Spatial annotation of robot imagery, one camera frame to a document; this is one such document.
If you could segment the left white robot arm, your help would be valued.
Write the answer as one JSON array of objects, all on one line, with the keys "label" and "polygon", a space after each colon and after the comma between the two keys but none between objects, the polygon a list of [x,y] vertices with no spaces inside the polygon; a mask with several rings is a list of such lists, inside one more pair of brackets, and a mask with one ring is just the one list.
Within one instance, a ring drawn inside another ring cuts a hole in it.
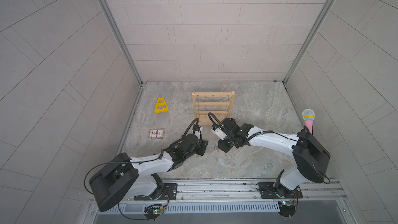
[{"label": "left white robot arm", "polygon": [[94,195],[99,211],[113,208],[125,196],[159,198],[164,188],[159,173],[181,167],[193,155],[204,155],[208,141],[202,138],[199,122],[199,118],[194,119],[181,138],[159,154],[137,158],[123,152],[110,162],[99,164],[100,170],[84,179],[84,187]]}]

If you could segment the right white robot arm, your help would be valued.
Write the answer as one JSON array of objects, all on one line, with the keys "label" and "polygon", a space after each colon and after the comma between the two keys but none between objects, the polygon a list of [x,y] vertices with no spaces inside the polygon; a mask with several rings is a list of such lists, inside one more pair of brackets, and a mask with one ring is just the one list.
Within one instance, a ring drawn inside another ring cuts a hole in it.
[{"label": "right white robot arm", "polygon": [[239,126],[233,118],[220,121],[213,113],[208,113],[208,117],[212,122],[212,133],[220,138],[218,148],[225,153],[232,147],[259,146],[294,159],[293,167],[282,170],[273,184],[274,193],[279,198],[289,198],[305,182],[325,182],[331,155],[307,126],[297,134],[280,134],[247,123]]}]

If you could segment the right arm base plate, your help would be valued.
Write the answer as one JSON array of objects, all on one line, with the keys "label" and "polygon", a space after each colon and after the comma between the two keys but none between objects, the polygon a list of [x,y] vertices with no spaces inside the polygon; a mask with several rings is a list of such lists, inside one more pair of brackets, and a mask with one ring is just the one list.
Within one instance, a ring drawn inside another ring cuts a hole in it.
[{"label": "right arm base plate", "polygon": [[289,190],[282,185],[277,187],[274,182],[259,182],[256,184],[256,190],[260,192],[262,199],[301,199],[303,194],[299,186],[295,190]]}]

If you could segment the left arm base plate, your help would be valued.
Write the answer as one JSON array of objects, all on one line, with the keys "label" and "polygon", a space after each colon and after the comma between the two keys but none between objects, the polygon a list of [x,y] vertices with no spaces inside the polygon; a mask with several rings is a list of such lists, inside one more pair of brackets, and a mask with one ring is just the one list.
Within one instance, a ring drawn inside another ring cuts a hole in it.
[{"label": "left arm base plate", "polygon": [[158,186],[149,196],[135,196],[134,201],[176,200],[177,188],[177,183],[166,183]]}]

